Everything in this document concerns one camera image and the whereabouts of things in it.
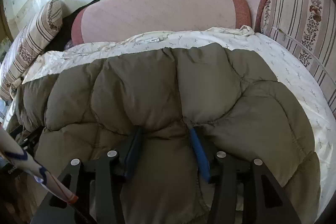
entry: floral pattern fabric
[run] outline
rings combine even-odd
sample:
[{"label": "floral pattern fabric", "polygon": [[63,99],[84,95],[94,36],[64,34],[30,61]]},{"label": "floral pattern fabric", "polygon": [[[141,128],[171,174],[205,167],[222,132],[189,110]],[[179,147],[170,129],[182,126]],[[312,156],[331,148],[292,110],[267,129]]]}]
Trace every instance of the floral pattern fabric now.
[{"label": "floral pattern fabric", "polygon": [[268,0],[262,33],[290,51],[312,74],[336,116],[336,8],[332,0]]},{"label": "floral pattern fabric", "polygon": [[62,27],[62,7],[59,0],[51,0],[19,32],[0,68],[0,98],[11,98],[13,82],[29,68]]}]

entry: striped bolster pillow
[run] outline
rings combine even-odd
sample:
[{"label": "striped bolster pillow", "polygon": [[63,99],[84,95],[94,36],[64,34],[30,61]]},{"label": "striped bolster pillow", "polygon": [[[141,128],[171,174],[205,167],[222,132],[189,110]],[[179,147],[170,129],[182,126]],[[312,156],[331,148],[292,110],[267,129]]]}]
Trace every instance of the striped bolster pillow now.
[{"label": "striped bolster pillow", "polygon": [[51,0],[19,32],[0,68],[0,97],[10,99],[9,88],[34,62],[62,27],[62,7]]}]

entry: wrinkled sheet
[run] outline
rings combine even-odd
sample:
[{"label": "wrinkled sheet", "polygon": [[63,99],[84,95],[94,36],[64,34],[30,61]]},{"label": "wrinkled sheet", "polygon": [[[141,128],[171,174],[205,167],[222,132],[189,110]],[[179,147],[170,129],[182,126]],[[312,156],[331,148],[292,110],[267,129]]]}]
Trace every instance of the wrinkled sheet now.
[{"label": "wrinkled sheet", "polygon": [[11,118],[13,117],[13,115],[15,114],[15,105],[16,105],[16,100],[14,99],[9,108],[8,108],[8,111],[5,115],[5,118],[3,119],[3,123],[2,123],[2,128],[4,130],[7,130],[7,127],[8,127],[8,124],[9,122],[11,121]]},{"label": "wrinkled sheet", "polygon": [[335,118],[319,85],[299,60],[276,41],[260,33],[254,33],[250,27],[242,26],[241,29],[213,27],[207,31],[156,31],[136,35],[121,43],[86,43],[65,52],[47,52],[37,58],[23,84],[100,58],[164,47],[201,47],[214,42],[231,50],[240,48],[256,51],[270,66],[278,81],[284,83],[302,105],[314,132],[315,151],[320,160],[319,217],[336,189],[336,166],[332,164],[336,161],[333,149],[336,145]]}]

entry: black cloth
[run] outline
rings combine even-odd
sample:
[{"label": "black cloth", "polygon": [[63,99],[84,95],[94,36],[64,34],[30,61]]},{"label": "black cloth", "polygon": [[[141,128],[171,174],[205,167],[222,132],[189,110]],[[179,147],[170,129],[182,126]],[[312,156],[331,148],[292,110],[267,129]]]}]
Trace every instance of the black cloth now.
[{"label": "black cloth", "polygon": [[98,1],[99,0],[93,0],[89,4],[78,8],[72,14],[63,18],[63,26],[62,26],[61,30],[58,32],[58,34],[55,36],[55,38],[45,47],[45,52],[48,52],[48,51],[62,52],[62,51],[64,51],[65,45],[71,39],[71,28],[72,28],[72,24],[73,24],[76,16],[84,8],[90,6],[91,4],[94,4]]}]

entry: blue grip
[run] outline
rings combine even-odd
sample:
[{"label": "blue grip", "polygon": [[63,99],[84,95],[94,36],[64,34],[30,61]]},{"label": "blue grip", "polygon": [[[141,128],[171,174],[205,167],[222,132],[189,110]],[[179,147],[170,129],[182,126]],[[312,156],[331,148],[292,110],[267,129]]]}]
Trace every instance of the blue grip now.
[{"label": "blue grip", "polygon": [[191,143],[193,145],[194,153],[196,154],[196,159],[198,163],[198,168],[201,172],[202,177],[209,182],[210,181],[210,164],[209,160],[203,150],[200,139],[197,136],[195,129],[190,130]]}]

